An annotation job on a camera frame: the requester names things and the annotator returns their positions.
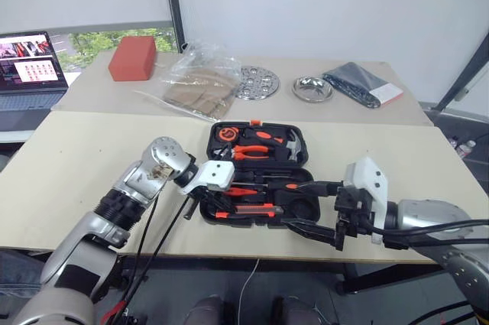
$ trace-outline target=metal plate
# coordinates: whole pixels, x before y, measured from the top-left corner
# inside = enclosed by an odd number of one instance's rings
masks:
[[[324,102],[333,97],[333,87],[324,79],[303,76],[292,84],[293,93],[301,100],[311,103]]]
[[[241,67],[241,85],[236,96],[241,99],[265,99],[274,94],[280,79],[263,67]]]

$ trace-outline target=black tool case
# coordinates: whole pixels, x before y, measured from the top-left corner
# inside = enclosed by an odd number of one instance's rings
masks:
[[[294,139],[300,143],[299,151],[297,151],[297,143],[287,144],[289,141],[294,142]],[[264,146],[269,150],[267,152],[246,151],[241,154],[235,152],[233,155],[233,148],[239,150],[240,147],[246,148],[252,145]],[[296,152],[295,158],[291,156],[292,150]],[[211,128],[207,156],[213,160],[234,162],[235,179],[232,188],[256,191],[256,194],[246,196],[229,196],[229,192],[212,192],[213,199],[199,201],[200,213],[207,222],[241,227],[267,224],[272,228],[283,226],[282,218],[302,218],[314,222],[319,220],[318,198],[286,187],[313,180],[311,173],[302,168],[308,160],[308,154],[302,132],[296,126],[259,121],[218,122]],[[227,206],[240,206],[242,209],[246,209],[244,206],[252,206],[253,209],[254,206],[272,204],[273,209],[280,211],[268,215],[226,214],[222,208],[216,206],[216,200],[226,203]]]

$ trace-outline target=tabletop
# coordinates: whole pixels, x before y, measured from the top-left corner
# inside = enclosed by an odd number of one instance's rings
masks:
[[[347,164],[369,155],[389,180],[389,200],[440,199],[472,218],[489,214],[487,196],[439,129],[412,125],[290,122],[304,135],[316,180],[341,180]],[[211,125],[176,116],[57,112],[48,115],[0,174],[0,247],[55,249],[86,211],[92,210],[158,136],[175,138],[202,163]],[[183,197],[168,183],[160,195],[143,252],[152,252]],[[334,198],[321,198],[320,224],[334,227]],[[144,214],[123,252],[135,252]],[[304,239],[287,229],[210,225],[198,211],[179,219],[162,253],[338,260],[429,262],[413,251],[347,237],[345,250]]]
[[[144,95],[162,94],[165,73],[182,55],[158,53],[151,78],[143,82],[114,82],[108,71],[112,55],[113,51],[101,52],[53,109],[135,115],[184,115]],[[404,91],[399,99],[390,104],[379,109],[368,109],[340,92],[335,92],[329,101],[316,104],[304,102],[292,93],[295,79],[301,76],[320,76],[346,61],[273,57],[240,57],[239,60],[242,65],[264,67],[276,73],[280,78],[280,88],[266,99],[236,99],[224,120],[273,119],[432,126],[413,94],[403,85],[388,63],[358,62],[366,70]]]

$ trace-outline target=laptop screen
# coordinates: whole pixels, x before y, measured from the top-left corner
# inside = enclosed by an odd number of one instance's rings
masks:
[[[0,34],[0,92],[67,87],[47,32]]]

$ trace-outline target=red sponge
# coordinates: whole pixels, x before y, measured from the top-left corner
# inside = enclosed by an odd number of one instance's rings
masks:
[[[154,65],[156,44],[151,36],[124,37],[108,65],[115,82],[148,80]]]

